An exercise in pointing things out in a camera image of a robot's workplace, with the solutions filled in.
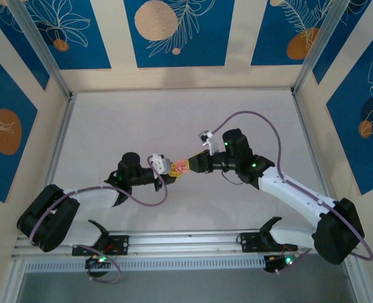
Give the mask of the black left controller board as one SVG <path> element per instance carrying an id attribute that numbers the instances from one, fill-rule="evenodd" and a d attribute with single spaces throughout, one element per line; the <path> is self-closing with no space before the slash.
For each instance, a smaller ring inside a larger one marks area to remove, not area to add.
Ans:
<path id="1" fill-rule="evenodd" d="M 102 278 L 108 273 L 110 263 L 105 257 L 92 256 L 85 261 L 85 270 L 89 278 Z"/>

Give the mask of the black controller board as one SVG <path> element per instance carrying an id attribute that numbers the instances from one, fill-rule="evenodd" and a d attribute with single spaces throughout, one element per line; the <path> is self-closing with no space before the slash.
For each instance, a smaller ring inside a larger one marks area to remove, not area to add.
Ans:
<path id="1" fill-rule="evenodd" d="M 108 273 L 110 263 L 105 257 L 92 256 L 85 261 L 85 270 L 89 278 L 102 278 Z"/>
<path id="2" fill-rule="evenodd" d="M 278 275 L 281 271 L 293 265 L 299 256 L 299 254 L 274 254 L 264 256 L 264 270 L 267 273 Z"/>

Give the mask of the black right controller board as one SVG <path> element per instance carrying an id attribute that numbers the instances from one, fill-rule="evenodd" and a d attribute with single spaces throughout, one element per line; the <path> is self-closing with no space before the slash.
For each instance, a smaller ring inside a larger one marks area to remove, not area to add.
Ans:
<path id="1" fill-rule="evenodd" d="M 267 273 L 278 275 L 281 271 L 293 265 L 299 256 L 299 254 L 274 254 L 264 256 L 264 270 Z"/>

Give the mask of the aluminium mounting rail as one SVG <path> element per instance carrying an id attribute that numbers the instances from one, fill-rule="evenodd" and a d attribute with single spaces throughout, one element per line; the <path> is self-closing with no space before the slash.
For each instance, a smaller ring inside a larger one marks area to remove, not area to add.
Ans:
<path id="1" fill-rule="evenodd" d="M 111 232 L 111 235 L 128 235 L 129 248 L 127 256 L 225 256 L 242 254 L 242 248 L 237 243 L 241 233 L 257 232 L 257 230 L 223 230 L 200 232 Z M 20 235 L 12 252 L 12 258 L 46 259 L 73 258 L 72 248 L 75 246 L 60 245 L 50 252 L 43 252 L 36 246 L 31 246 L 28 239 Z"/>

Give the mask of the aluminium side rail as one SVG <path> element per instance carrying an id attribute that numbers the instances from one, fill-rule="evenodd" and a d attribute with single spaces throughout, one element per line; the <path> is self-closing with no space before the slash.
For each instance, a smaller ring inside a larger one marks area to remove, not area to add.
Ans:
<path id="1" fill-rule="evenodd" d="M 54 146 L 53 146 L 51 158 L 49 161 L 49 166 L 48 166 L 46 177 L 45 177 L 45 182 L 44 182 L 45 186 L 52 184 L 52 181 L 54 180 L 54 176 L 56 174 L 56 169 L 59 163 L 59 158 L 61 156 L 64 140 L 66 138 L 71 116 L 73 114 L 73 110 L 75 107 L 76 97 L 77 97 L 77 94 L 73 93 L 70 99 L 67 101 L 66 106 L 64 108 L 62 119 L 59 124 L 59 129 L 57 132 L 56 142 L 54 143 Z"/>
<path id="2" fill-rule="evenodd" d="M 307 148 L 310 153 L 310 158 L 312 161 L 312 166 L 314 168 L 314 171 L 317 175 L 317 181 L 320 187 L 321 192 L 326 196 L 331 196 L 332 198 L 335 198 L 335 192 L 333 189 L 330 188 L 329 182 L 326 178 L 326 174 L 323 168 L 323 163 L 321 161 L 321 157 L 319 154 L 319 148 L 316 142 L 316 137 L 313 133 L 313 129 L 311 127 L 309 118 L 307 116 L 307 112 L 304 108 L 304 104 L 300 101 L 297 93 L 295 93 L 292 90 L 292 98 L 293 102 L 299 117 L 300 124 L 302 126 L 302 130 L 304 133 L 305 141 L 307 144 Z"/>

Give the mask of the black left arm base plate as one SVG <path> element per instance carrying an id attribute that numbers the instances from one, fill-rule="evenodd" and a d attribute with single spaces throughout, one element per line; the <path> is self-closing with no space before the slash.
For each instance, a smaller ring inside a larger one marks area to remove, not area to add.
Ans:
<path id="1" fill-rule="evenodd" d="M 98 240 L 92 248 L 108 256 L 126 256 L 129 248 L 129 236 L 108 235 Z M 93 256 L 95 252 L 77 245 L 72 248 L 71 254 L 73 256 Z"/>

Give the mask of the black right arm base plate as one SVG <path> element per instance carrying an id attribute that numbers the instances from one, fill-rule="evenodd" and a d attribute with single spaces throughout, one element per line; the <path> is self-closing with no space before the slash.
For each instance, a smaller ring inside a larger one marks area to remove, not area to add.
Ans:
<path id="1" fill-rule="evenodd" d="M 268 234 L 260 232 L 241 233 L 237 237 L 243 253 L 281 253 L 282 251 L 298 251 L 298 246 L 279 244 Z"/>

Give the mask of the aluminium frame post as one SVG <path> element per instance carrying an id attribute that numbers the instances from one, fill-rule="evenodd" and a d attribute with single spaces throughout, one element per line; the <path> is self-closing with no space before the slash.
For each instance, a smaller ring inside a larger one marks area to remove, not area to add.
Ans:
<path id="1" fill-rule="evenodd" d="M 32 49 L 35 51 L 37 57 L 40 59 L 42 65 L 54 80 L 62 95 L 66 98 L 66 100 L 70 101 L 73 92 L 69 88 L 66 80 L 63 78 L 56 60 L 42 38 L 25 5 L 20 0 L 5 1 L 8 9 L 11 11 L 11 14 L 21 28 Z"/>
<path id="2" fill-rule="evenodd" d="M 318 36 L 292 87 L 295 97 L 309 76 L 320 84 L 372 0 L 329 0 Z"/>

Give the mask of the aluminium frame leg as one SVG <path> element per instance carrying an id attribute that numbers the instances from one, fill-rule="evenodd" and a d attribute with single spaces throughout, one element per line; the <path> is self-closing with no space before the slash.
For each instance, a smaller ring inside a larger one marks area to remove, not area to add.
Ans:
<path id="1" fill-rule="evenodd" d="M 357 303 L 373 303 L 369 283 L 362 270 L 361 259 L 349 255 L 345 259 L 345 266 Z"/>
<path id="2" fill-rule="evenodd" d="M 25 274 L 26 261 L 12 260 L 7 267 L 0 293 L 0 303 L 16 303 Z"/>

